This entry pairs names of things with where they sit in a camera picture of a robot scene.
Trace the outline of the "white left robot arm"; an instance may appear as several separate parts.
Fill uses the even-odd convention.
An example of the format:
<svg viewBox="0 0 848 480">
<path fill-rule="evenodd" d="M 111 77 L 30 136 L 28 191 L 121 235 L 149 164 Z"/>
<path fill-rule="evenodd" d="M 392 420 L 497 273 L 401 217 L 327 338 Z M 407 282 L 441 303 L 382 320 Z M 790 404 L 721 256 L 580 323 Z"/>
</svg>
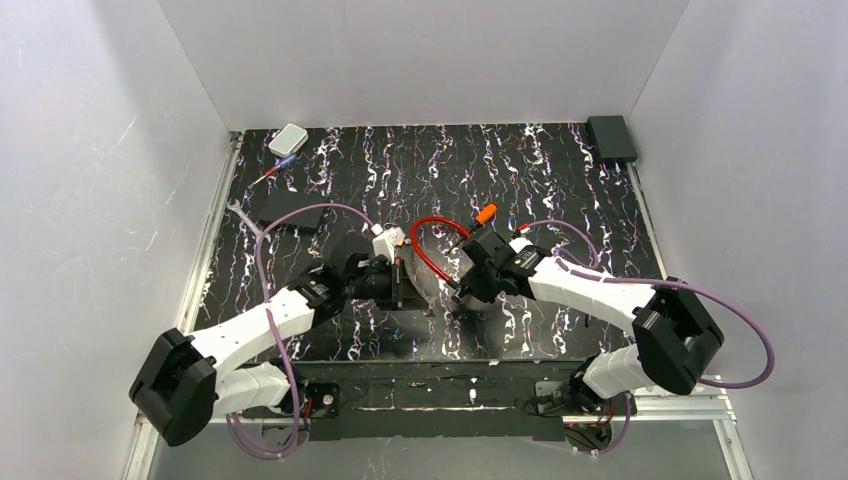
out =
<svg viewBox="0 0 848 480">
<path fill-rule="evenodd" d="M 291 411 L 303 381 L 283 360 L 245 364 L 278 341 L 304 334 L 354 300 L 383 311 L 424 310 L 399 249 L 399 227 L 373 239 L 347 234 L 329 259 L 317 261 L 289 285 L 216 326 L 159 335 L 128 396 L 169 446 L 197 436 L 213 418 L 255 407 Z"/>
</svg>

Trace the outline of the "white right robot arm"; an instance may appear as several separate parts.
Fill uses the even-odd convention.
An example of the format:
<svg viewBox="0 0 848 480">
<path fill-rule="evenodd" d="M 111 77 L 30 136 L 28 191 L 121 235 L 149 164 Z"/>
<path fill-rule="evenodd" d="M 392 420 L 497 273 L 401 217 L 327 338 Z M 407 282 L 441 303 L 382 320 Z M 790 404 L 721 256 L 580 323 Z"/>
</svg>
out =
<svg viewBox="0 0 848 480">
<path fill-rule="evenodd" d="M 724 342 L 705 306 L 681 281 L 653 284 L 602 275 L 524 237 L 484 227 L 460 249 L 471 268 L 459 296 L 491 303 L 500 294 L 564 305 L 617 327 L 634 344 L 589 357 L 569 379 L 570 400 L 598 403 L 639 388 L 688 395 Z"/>
</svg>

